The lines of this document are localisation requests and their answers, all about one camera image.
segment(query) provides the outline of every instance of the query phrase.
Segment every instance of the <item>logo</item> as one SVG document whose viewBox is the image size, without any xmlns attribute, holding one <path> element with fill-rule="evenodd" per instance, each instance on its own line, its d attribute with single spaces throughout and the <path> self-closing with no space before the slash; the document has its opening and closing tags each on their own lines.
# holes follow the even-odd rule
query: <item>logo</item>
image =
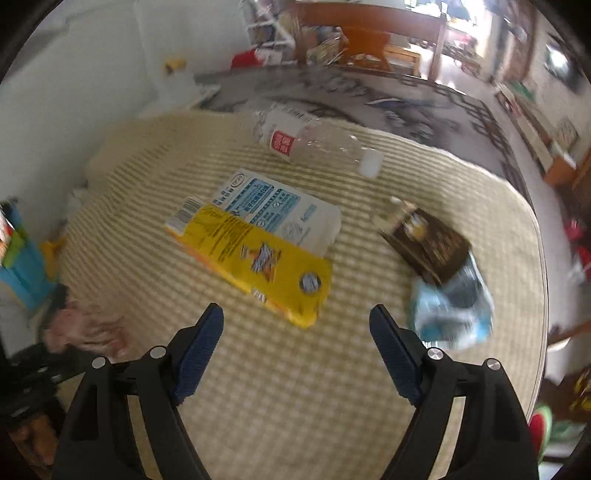
<svg viewBox="0 0 591 480">
<path fill-rule="evenodd" d="M 271 148 L 283 153 L 284 155 L 289 155 L 294 141 L 295 138 L 291 135 L 277 130 L 275 133 L 273 133 L 273 138 L 271 139 Z"/>
<path fill-rule="evenodd" d="M 265 280 L 272 282 L 275 277 L 275 268 L 281 258 L 281 251 L 275 250 L 266 243 L 262 243 L 260 248 L 248 248 L 242 246 L 242 260 L 250 260 L 251 270 L 254 273 L 261 274 Z"/>
<path fill-rule="evenodd" d="M 314 272 L 304 273 L 300 278 L 300 288 L 308 295 L 319 291 L 321 285 L 320 277 Z"/>
<path fill-rule="evenodd" d="M 243 173 L 239 173 L 230 182 L 230 187 L 232 187 L 233 189 L 235 189 L 236 187 L 239 187 L 240 185 L 242 185 L 242 182 L 244 181 L 245 178 L 246 178 L 246 175 L 244 175 Z"/>
</svg>

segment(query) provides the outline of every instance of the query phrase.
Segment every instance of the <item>yellow object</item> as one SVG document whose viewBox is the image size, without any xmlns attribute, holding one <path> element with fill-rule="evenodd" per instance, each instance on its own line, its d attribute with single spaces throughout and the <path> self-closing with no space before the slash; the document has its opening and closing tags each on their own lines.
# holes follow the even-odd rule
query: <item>yellow object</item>
<svg viewBox="0 0 591 480">
<path fill-rule="evenodd" d="M 191 197 L 166 223 L 201 262 L 300 327 L 313 325 L 330 291 L 330 263 Z"/>
<path fill-rule="evenodd" d="M 57 257 L 59 250 L 66 244 L 66 237 L 61 237 L 57 242 L 43 242 L 40 245 L 43 260 L 45 261 L 45 274 L 50 280 L 57 278 L 59 263 Z"/>
<path fill-rule="evenodd" d="M 172 74 L 175 70 L 184 70 L 187 68 L 187 60 L 178 58 L 178 59 L 168 59 L 164 62 L 164 72 L 166 75 Z"/>
</svg>

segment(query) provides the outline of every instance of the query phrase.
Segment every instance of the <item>plastic bottle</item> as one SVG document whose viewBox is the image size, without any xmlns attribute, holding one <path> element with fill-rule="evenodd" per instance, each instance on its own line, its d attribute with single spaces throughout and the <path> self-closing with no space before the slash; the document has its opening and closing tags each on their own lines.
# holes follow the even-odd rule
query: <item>plastic bottle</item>
<svg viewBox="0 0 591 480">
<path fill-rule="evenodd" d="M 379 174 L 383 153 L 314 115 L 265 98 L 249 100 L 241 111 L 242 128 L 289 163 L 323 163 L 372 179 Z"/>
</svg>

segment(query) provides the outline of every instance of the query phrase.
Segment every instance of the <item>crumpled plastic bag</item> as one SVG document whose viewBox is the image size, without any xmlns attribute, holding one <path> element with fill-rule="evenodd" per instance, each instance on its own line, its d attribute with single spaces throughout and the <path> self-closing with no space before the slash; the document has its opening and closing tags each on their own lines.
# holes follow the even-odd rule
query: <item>crumpled plastic bag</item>
<svg viewBox="0 0 591 480">
<path fill-rule="evenodd" d="M 459 350 L 490 337 L 494 308 L 470 252 L 464 266 L 442 286 L 415 280 L 409 322 L 427 348 Z"/>
</svg>

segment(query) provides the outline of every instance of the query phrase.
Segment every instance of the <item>beige striped mat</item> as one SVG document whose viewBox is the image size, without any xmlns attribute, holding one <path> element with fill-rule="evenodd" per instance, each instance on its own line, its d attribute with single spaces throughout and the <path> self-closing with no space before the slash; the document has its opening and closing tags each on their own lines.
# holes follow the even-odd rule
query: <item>beige striped mat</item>
<svg viewBox="0 0 591 480">
<path fill-rule="evenodd" d="M 470 239 L 495 300 L 494 332 L 451 355 L 477 364 L 498 358 L 524 410 L 534 404 L 547 293 L 540 232 L 527 202 L 504 180 L 445 152 L 341 126 L 385 152 L 376 180 L 321 164 L 289 165 L 241 134 L 233 116 L 211 112 L 121 125 L 89 164 L 90 199 L 69 227 L 63 256 L 63 279 L 74 294 L 122 310 L 138 355 L 192 325 L 211 301 L 224 309 L 222 339 L 197 394 L 180 408 L 214 480 L 368 480 L 383 473 L 413 414 L 368 329 L 377 303 L 406 323 L 413 274 L 370 221 L 390 195 Z M 327 255 L 332 292 L 309 330 L 208 272 L 164 230 L 186 196 L 210 196 L 240 167 L 341 208 L 342 229 Z M 446 471 L 460 408 L 433 477 Z"/>
</svg>

